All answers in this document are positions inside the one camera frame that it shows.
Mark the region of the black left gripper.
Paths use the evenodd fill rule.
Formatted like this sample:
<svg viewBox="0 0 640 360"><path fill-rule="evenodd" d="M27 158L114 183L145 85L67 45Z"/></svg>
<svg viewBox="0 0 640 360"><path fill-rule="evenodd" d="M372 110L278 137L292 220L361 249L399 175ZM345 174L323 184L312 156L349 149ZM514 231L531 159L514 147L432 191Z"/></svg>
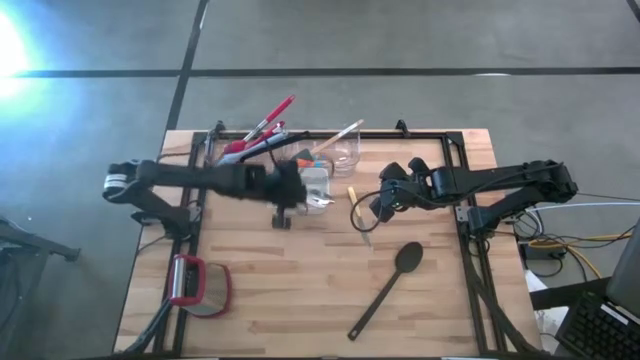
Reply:
<svg viewBox="0 0 640 360"><path fill-rule="evenodd" d="M285 210L306 202L306 187L297 163L291 160L276 161L271 172L263 164L250 164L249 189L251 200L276 207L271 220L273 229L290 229L291 219L285 215Z"/></svg>

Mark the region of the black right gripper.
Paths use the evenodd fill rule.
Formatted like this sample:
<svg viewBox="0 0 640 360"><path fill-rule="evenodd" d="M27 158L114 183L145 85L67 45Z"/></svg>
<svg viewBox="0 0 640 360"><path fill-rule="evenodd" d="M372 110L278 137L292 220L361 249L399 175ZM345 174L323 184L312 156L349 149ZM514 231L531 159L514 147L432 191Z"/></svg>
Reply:
<svg viewBox="0 0 640 360"><path fill-rule="evenodd" d="M380 172L379 179L380 190L378 196L370 203L369 208L376 216L376 219L382 223L388 222L396 212L404 212L409 208L393 208L390 205L390 182L393 180L416 182L422 187L424 207L417 207L424 210L432 210L433 204L431 200L431 187L427 184L427 176L432 173L426 163L418 157L414 157L408 164L412 171L408 174L397 162L392 162L385 166Z"/></svg>

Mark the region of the clear plastic cup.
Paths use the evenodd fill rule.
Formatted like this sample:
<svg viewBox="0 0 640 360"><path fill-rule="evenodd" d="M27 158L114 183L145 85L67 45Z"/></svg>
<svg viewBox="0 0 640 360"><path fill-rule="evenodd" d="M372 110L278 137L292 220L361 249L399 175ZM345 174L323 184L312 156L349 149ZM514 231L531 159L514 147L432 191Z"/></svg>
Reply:
<svg viewBox="0 0 640 360"><path fill-rule="evenodd" d="M327 140L303 147L294 155L295 161L303 159L315 162L325 159L330 164L322 168L327 169L332 176L346 176L355 170L360 160L360 127L363 123L360 119Z"/></svg>

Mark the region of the black nylon spoon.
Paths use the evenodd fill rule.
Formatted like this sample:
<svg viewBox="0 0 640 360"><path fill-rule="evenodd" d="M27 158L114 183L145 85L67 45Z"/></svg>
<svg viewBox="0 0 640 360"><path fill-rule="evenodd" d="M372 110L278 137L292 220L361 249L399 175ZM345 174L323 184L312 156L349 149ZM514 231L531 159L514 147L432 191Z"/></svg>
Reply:
<svg viewBox="0 0 640 360"><path fill-rule="evenodd" d="M387 281L384 287L380 290L376 298L369 305L367 310L348 332L347 338L350 341L355 341L359 337L361 332L364 330L368 322L372 319L375 312L381 306L384 299L389 294L400 276L406 273L413 272L421 263L422 258L423 247L419 242L409 242L398 251L394 260L394 273L391 275L390 279Z"/></svg>

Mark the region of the white rectangular utensil tray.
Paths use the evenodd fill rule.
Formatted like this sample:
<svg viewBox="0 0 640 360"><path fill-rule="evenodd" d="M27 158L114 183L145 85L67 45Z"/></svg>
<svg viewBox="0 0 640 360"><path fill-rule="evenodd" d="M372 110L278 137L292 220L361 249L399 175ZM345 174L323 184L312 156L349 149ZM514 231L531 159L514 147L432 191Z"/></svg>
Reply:
<svg viewBox="0 0 640 360"><path fill-rule="evenodd" d="M314 208L307 205L307 198L311 196L328 198L333 200L330 194L329 173L325 168L303 168L299 171L303 185L306 187L306 202L299 205L297 213L299 215L319 215L324 213L326 208Z"/></svg>

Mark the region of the red framed box grater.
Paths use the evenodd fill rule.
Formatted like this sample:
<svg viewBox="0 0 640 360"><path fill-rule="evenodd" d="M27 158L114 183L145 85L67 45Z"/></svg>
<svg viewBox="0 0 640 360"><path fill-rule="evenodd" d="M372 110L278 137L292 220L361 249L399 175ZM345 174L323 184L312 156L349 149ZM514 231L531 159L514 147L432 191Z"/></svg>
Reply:
<svg viewBox="0 0 640 360"><path fill-rule="evenodd" d="M225 265L192 255L175 255L168 285L169 303L192 316L219 317L230 308L232 282Z"/></svg>

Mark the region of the black power box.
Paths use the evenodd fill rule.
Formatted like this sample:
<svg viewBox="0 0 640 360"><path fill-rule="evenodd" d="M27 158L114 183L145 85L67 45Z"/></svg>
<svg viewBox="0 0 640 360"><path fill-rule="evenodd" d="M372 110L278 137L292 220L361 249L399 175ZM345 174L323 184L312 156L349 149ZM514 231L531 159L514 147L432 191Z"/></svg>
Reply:
<svg viewBox="0 0 640 360"><path fill-rule="evenodd" d="M524 261L563 259L566 251L563 247L532 247L528 242L518 243L520 255Z"/></svg>

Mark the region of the white paper sheet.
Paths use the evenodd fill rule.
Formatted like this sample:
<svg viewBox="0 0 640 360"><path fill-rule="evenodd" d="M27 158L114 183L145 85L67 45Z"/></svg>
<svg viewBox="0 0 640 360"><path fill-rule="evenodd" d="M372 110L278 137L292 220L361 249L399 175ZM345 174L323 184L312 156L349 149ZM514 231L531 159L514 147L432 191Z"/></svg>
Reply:
<svg viewBox="0 0 640 360"><path fill-rule="evenodd" d="M548 287L531 271L525 271L525 279L531 294L535 291L547 290ZM542 346L545 351L555 354L559 348L556 333L569 311L568 306L554 307L545 310L535 310L538 330L541 334Z"/></svg>

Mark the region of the black floor stand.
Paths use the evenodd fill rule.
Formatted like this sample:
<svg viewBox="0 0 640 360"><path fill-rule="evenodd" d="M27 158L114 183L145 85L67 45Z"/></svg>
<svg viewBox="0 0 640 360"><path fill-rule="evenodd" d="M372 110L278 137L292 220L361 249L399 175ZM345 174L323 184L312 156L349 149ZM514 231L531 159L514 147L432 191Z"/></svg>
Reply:
<svg viewBox="0 0 640 360"><path fill-rule="evenodd" d="M0 216L0 241L44 250L49 254L62 256L68 262L76 261L80 254L79 248L71 248L30 233L3 216Z"/></svg>

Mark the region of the dark laptop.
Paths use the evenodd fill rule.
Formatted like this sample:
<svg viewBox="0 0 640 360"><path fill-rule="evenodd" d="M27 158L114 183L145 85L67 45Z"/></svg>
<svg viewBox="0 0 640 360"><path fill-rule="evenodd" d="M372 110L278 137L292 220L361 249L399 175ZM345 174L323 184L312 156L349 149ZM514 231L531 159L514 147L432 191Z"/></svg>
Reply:
<svg viewBox="0 0 640 360"><path fill-rule="evenodd" d="M640 319L640 218L608 282L606 294Z"/></svg>

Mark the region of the black keyboard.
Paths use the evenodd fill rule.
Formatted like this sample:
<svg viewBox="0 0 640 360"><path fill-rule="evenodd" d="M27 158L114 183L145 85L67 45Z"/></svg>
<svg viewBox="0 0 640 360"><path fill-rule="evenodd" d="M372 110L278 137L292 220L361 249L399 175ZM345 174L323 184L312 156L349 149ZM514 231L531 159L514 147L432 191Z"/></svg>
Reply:
<svg viewBox="0 0 640 360"><path fill-rule="evenodd" d="M591 292L569 308L555 337L582 358L640 360L640 324Z"/></svg>

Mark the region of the cream handled paring knife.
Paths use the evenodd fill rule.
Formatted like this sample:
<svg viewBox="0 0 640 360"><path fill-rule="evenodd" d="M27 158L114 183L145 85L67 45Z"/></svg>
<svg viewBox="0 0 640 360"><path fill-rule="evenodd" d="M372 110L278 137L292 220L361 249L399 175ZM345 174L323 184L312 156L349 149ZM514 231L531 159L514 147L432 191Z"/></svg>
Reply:
<svg viewBox="0 0 640 360"><path fill-rule="evenodd" d="M354 218L355 218L356 226L357 226L357 228L358 228L358 230L359 230L359 232L361 234L361 237L362 237L364 243L367 245L367 247L369 249L372 249L373 246L372 246L372 243L371 243L371 240L369 238L368 233L367 232L363 232L363 229L365 228L365 225L364 225L364 221L363 221L362 216L361 216L360 208L357 205L358 198L357 198L356 192L355 192L353 187L348 187L347 188L347 192L348 192L350 201L352 203L352 207L354 208Z"/></svg>

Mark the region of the black aluminium table frame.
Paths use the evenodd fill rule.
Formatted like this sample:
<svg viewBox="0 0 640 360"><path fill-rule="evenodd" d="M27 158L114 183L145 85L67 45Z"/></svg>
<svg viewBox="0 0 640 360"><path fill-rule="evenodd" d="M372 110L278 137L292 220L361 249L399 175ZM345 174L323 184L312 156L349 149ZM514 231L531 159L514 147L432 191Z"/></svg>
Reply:
<svg viewBox="0 0 640 360"><path fill-rule="evenodd" d="M157 347L185 357L427 357L475 355L494 345L490 317L476 333L451 209L400 213L371 235L369 249L351 226L347 188L366 194L391 162L414 157L439 167L456 162L462 140L474 169L495 164L488 133L397 131L363 135L355 172L335 179L323 214L297 217L288 230L271 226L263 203L208 193L194 253L226 265L232 296L227 313L197 318L173 310ZM348 332L395 271L398 251L419 242L419 266L400 276L355 341Z"/></svg>

